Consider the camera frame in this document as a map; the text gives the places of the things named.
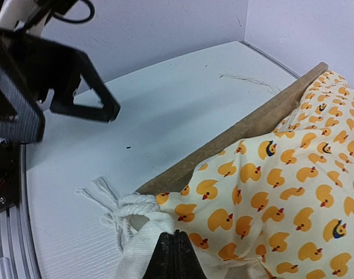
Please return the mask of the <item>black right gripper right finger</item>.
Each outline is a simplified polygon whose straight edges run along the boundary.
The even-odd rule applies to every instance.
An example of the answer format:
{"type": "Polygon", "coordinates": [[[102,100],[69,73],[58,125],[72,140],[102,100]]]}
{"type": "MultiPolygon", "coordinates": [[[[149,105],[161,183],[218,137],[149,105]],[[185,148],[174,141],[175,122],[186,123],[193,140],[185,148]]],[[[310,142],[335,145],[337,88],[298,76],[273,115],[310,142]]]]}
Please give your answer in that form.
{"type": "Polygon", "coordinates": [[[173,241],[174,278],[207,279],[186,232],[176,230],[173,241]]]}

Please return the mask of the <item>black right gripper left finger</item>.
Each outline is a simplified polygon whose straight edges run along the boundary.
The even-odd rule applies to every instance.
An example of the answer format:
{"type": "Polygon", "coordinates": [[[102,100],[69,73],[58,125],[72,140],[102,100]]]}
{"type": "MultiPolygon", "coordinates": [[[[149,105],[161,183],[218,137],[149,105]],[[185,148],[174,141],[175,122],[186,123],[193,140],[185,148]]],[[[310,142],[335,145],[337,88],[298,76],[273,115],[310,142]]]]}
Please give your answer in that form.
{"type": "Polygon", "coordinates": [[[143,279],[174,278],[174,235],[160,234],[143,279]]]}

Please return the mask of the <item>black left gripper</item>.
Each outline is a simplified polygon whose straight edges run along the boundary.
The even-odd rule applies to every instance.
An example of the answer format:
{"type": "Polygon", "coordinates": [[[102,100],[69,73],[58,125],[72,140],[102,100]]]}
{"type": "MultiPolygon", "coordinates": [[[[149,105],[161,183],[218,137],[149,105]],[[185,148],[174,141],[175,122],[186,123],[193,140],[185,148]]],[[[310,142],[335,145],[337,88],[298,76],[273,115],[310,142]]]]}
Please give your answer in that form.
{"type": "Polygon", "coordinates": [[[45,117],[39,101],[53,91],[50,111],[112,122],[120,104],[89,57],[78,49],[33,35],[0,31],[0,138],[42,141],[45,117]]]}

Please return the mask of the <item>duck print ruffled cushion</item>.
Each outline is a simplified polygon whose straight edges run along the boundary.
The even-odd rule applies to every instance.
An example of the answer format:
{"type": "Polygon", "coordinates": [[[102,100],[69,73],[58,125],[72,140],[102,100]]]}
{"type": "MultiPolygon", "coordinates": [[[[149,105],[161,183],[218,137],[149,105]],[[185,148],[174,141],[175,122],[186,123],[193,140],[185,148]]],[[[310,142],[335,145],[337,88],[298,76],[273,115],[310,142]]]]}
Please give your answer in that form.
{"type": "Polygon", "coordinates": [[[334,71],[270,133],[197,165],[156,196],[208,278],[354,278],[354,89],[334,71]]]}

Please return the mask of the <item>wooden pet bed frame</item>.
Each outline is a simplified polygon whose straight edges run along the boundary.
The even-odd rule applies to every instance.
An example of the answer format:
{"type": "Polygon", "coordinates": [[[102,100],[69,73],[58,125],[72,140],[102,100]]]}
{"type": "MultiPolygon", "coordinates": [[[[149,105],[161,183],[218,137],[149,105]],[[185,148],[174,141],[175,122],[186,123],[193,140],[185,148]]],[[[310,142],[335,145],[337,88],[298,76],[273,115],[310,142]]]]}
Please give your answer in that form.
{"type": "Polygon", "coordinates": [[[307,87],[327,70],[328,64],[319,63],[229,129],[140,186],[137,192],[145,195],[156,195],[160,192],[182,190],[191,179],[194,169],[199,163],[218,154],[240,139],[257,137],[272,132],[277,124],[299,105],[307,87]]]}

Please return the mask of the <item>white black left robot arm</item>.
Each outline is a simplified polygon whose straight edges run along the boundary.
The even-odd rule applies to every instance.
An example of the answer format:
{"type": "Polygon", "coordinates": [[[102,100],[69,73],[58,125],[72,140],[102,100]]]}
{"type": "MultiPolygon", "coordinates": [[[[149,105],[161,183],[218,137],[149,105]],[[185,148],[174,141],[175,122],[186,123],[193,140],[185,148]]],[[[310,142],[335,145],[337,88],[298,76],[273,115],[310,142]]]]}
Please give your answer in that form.
{"type": "Polygon", "coordinates": [[[120,112],[85,52],[0,29],[0,212],[20,201],[21,148],[44,137],[49,91],[52,113],[108,123],[120,112]]]}

